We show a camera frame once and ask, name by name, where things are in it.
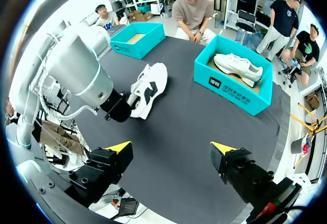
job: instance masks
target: black chair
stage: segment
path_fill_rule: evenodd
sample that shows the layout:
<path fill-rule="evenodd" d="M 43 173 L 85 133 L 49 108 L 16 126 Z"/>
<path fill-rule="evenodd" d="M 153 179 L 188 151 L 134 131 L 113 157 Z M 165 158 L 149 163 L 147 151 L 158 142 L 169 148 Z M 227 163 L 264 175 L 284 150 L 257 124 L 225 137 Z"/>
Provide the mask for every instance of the black chair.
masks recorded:
<path fill-rule="evenodd" d="M 243 44 L 245 34 L 254 34 L 255 33 L 255 15 L 248 13 L 243 10 L 238 11 L 236 27 L 243 32 L 240 44 Z"/>

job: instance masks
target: person with cap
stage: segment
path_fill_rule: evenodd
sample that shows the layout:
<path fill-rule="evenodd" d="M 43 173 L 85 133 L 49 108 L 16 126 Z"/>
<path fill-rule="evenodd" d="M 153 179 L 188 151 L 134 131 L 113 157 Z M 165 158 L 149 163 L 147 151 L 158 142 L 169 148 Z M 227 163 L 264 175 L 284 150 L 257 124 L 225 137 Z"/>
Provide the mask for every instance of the person with cap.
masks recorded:
<path fill-rule="evenodd" d="M 319 46 L 316 39 L 319 35 L 318 28 L 311 24 L 310 33 L 306 31 L 300 32 L 296 36 L 296 41 L 292 48 L 283 50 L 282 58 L 287 65 L 283 73 L 287 74 L 291 71 L 291 59 L 298 59 L 301 64 L 300 70 L 297 70 L 295 77 L 301 82 L 303 86 L 309 83 L 309 76 L 311 74 L 311 66 L 319 59 Z"/>
<path fill-rule="evenodd" d="M 270 27 L 256 48 L 258 54 L 261 54 L 272 41 L 275 41 L 266 58 L 271 62 L 276 53 L 287 44 L 298 29 L 298 16 L 295 9 L 299 7 L 300 0 L 275 0 L 271 4 Z"/>
<path fill-rule="evenodd" d="M 106 24 L 119 25 L 117 14 L 114 11 L 107 12 L 105 5 L 98 5 L 96 7 L 96 12 L 100 15 L 99 19 L 96 22 L 96 26 L 102 26 Z"/>

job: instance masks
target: sneaker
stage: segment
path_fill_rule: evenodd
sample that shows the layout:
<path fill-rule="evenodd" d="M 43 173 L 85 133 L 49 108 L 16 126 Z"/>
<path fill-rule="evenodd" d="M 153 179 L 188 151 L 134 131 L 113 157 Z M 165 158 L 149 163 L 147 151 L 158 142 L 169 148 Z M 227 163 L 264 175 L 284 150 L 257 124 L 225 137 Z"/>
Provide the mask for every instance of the sneaker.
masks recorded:
<path fill-rule="evenodd" d="M 168 79 L 167 68 L 163 63 L 146 66 L 131 85 L 131 95 L 127 103 L 132 107 L 131 117 L 147 119 L 152 103 L 165 90 Z"/>
<path fill-rule="evenodd" d="M 147 76 L 148 72 L 150 71 L 151 67 L 149 64 L 147 64 L 145 66 L 145 68 L 143 69 L 143 71 L 138 75 L 137 77 L 137 81 L 131 85 L 131 94 L 128 97 L 127 103 L 133 107 L 133 104 L 135 103 L 136 99 L 139 98 L 138 95 L 136 95 L 134 92 L 136 90 L 136 88 L 142 83 L 142 81 L 144 80 L 144 78 Z"/>
<path fill-rule="evenodd" d="M 215 55 L 214 63 L 226 74 L 235 73 L 239 75 L 251 87 L 261 79 L 263 72 L 262 67 L 256 67 L 248 59 L 240 58 L 233 53 L 229 55 Z"/>
<path fill-rule="evenodd" d="M 289 67 L 285 68 L 282 72 L 283 74 L 288 74 L 291 71 Z"/>

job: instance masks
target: black table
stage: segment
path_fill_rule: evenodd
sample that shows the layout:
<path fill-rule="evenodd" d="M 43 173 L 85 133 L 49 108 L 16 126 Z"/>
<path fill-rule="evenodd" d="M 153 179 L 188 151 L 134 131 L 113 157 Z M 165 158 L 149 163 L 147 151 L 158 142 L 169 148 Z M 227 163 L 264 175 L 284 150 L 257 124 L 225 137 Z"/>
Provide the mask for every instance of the black table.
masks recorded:
<path fill-rule="evenodd" d="M 277 153 L 284 147 L 279 141 L 287 136 L 281 131 L 288 130 L 289 97 L 277 85 L 273 85 L 271 106 L 253 117 L 193 82 L 194 60 L 203 49 L 203 45 L 167 37 L 143 60 L 108 52 L 101 64 L 116 91 L 129 92 L 145 65 L 156 62 L 168 69 L 166 91 L 154 101 L 147 120 L 105 121 L 103 111 L 97 116 L 83 111 L 76 117 L 91 149 L 132 141 L 134 159 L 120 185 L 151 210 L 179 224 L 230 223 L 246 206 L 212 166 L 211 141 L 245 147 L 267 169 L 281 157 Z M 78 97 L 70 101 L 73 111 L 84 104 Z"/>

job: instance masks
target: seated man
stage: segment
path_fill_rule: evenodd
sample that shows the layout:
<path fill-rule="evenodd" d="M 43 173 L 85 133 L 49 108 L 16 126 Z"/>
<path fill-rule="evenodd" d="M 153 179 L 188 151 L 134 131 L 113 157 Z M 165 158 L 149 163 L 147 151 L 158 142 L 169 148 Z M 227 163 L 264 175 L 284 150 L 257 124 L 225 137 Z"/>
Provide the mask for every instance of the seated man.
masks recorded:
<path fill-rule="evenodd" d="M 175 38 L 207 44 L 216 36 L 207 29 L 212 10 L 207 0 L 176 0 L 173 4 L 173 18 L 177 21 Z"/>
<path fill-rule="evenodd" d="M 303 86 L 309 83 L 309 76 L 311 74 L 311 66 L 318 61 L 319 46 L 316 38 L 319 35 L 317 27 L 311 24 L 310 33 L 302 31 L 296 36 L 296 41 L 293 48 L 283 50 L 282 58 L 284 59 L 287 68 L 283 73 L 289 73 L 292 69 L 290 59 L 298 59 L 301 61 L 301 69 L 295 73 L 295 76 L 300 80 Z"/>
<path fill-rule="evenodd" d="M 96 22 L 96 26 L 106 25 L 110 23 L 113 25 L 119 25 L 117 14 L 114 11 L 107 12 L 107 8 L 105 5 L 99 5 L 96 7 L 96 12 L 100 15 L 99 19 Z"/>

